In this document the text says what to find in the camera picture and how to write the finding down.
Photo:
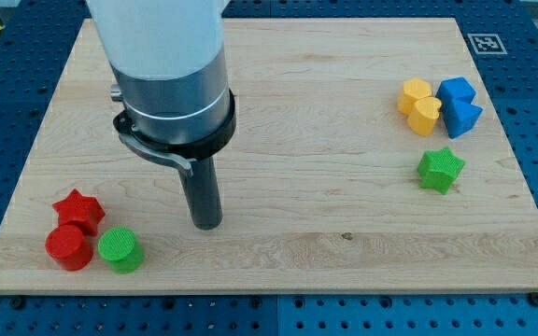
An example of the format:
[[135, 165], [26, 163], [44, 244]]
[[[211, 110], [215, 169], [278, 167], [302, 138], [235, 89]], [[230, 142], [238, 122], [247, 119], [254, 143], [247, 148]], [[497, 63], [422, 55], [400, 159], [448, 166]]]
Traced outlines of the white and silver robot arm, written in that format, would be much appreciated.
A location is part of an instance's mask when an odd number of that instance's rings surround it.
[[224, 0], [88, 0], [124, 110], [122, 143], [192, 176], [234, 122], [224, 56]]

